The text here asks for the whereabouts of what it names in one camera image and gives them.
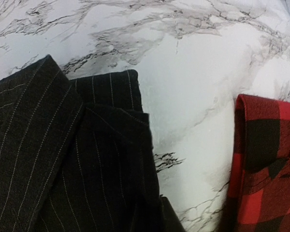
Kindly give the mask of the red black plaid shirt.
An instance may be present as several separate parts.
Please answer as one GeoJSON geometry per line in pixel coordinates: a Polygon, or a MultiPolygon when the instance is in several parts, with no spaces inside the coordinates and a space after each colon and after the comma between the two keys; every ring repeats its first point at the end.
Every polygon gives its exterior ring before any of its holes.
{"type": "Polygon", "coordinates": [[[290,103],[240,94],[222,232],[290,232],[290,103]]]}

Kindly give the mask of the black pinstripe folded shirt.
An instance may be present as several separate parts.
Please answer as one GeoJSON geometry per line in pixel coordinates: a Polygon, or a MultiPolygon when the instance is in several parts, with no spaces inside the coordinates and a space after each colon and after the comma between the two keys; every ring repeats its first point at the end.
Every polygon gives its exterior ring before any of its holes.
{"type": "Polygon", "coordinates": [[[0,80],[0,232],[182,232],[152,149],[135,70],[0,80]]]}

